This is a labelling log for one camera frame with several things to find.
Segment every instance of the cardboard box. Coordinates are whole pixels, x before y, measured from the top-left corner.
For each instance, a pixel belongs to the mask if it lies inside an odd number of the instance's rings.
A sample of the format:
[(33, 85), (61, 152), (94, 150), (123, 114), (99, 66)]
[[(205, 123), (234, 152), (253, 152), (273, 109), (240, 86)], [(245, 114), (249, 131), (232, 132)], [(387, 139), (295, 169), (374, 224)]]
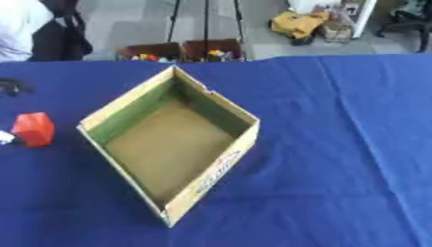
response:
[(157, 57), (175, 57), (179, 62), (183, 62), (184, 60), (183, 51), (177, 42), (130, 45), (118, 48), (116, 54), (118, 60), (131, 60), (133, 56), (140, 56), (140, 54), (152, 54)]
[[(183, 50), (188, 62), (198, 62), (203, 59), (204, 41), (186, 41), (183, 43)], [(241, 44), (236, 39), (208, 40), (208, 50), (231, 51), (234, 59), (243, 59)]]
[(78, 129), (172, 227), (255, 143), (259, 119), (173, 66)]

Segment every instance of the floor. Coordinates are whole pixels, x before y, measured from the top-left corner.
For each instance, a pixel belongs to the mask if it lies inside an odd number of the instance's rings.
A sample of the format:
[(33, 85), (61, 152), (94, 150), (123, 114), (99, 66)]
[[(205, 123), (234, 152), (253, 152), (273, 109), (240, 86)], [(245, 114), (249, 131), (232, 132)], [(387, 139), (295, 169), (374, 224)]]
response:
[[(176, 0), (86, 0), (80, 11), (88, 21), (88, 38), (94, 45), (89, 60), (112, 60), (116, 47), (130, 44), (158, 43), (167, 40)], [(203, 38), (203, 0), (181, 0), (174, 41)], [(212, 0), (210, 37), (237, 38), (238, 30), (233, 0)], [(293, 47), (289, 39), (267, 28), (269, 18), (287, 9), (285, 0), (240, 0), (244, 14), (246, 45), (250, 59), (278, 56), (333, 54), (408, 53), (418, 49), (416, 33), (388, 34), (385, 39), (373, 36), (372, 18), (364, 35), (348, 44), (327, 43), (317, 39), (310, 46)]]

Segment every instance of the red block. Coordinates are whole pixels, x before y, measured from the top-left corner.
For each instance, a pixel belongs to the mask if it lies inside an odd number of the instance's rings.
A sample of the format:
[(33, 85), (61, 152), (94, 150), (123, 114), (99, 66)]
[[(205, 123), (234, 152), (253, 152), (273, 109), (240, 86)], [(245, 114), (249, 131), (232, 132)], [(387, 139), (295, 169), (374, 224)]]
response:
[(54, 123), (42, 112), (22, 114), (16, 118), (12, 133), (25, 140), (27, 147), (47, 146), (54, 136)]

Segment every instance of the tripod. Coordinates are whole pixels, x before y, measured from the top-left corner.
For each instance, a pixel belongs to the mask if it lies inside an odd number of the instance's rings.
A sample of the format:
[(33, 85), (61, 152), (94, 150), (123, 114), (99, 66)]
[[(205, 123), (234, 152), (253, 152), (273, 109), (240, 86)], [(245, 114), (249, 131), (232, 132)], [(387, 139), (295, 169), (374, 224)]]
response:
[[(180, 8), (181, 0), (175, 0), (175, 7), (173, 15), (171, 16), (171, 28), (170, 33), (168, 35), (168, 42), (171, 42), (173, 40), (173, 33), (174, 29), (176, 27), (176, 21), (178, 17), (178, 11)], [(244, 39), (244, 31), (243, 31), (243, 14), (240, 10), (240, 3), (239, 0), (233, 0), (233, 5), (235, 8), (235, 18), (237, 20), (237, 27), (238, 27), (238, 33), (240, 37), (240, 44), (243, 47), (245, 44)], [(204, 46), (203, 46), (203, 57), (207, 61), (208, 57), (208, 22), (209, 22), (209, 12), (210, 12), (210, 0), (204, 0)], [(247, 61), (246, 52), (243, 50), (243, 57), (245, 58), (245, 61)]]

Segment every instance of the blue tablecloth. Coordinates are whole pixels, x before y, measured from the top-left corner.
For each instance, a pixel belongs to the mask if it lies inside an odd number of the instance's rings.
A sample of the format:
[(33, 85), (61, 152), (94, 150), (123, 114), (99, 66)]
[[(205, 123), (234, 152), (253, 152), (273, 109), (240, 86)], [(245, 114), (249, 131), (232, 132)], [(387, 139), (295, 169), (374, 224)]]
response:
[(0, 246), (432, 246), (432, 56), (182, 67), (262, 119), (256, 146), (173, 229), (75, 130), (166, 65), (1, 64), (47, 112), (46, 148), (0, 147)]

